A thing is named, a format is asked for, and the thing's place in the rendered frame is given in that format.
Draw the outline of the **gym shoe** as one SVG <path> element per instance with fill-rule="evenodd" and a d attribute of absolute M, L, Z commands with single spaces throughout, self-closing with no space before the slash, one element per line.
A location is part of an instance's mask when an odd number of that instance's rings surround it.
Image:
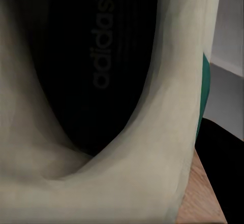
<path fill-rule="evenodd" d="M 0 0 L 0 224 L 175 224 L 219 0 Z"/>

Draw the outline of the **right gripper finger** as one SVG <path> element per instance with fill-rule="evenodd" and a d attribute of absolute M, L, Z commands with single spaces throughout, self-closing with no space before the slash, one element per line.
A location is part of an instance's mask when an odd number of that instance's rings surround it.
<path fill-rule="evenodd" d="M 228 224 L 244 224 L 244 142 L 202 118 L 195 149 Z"/>

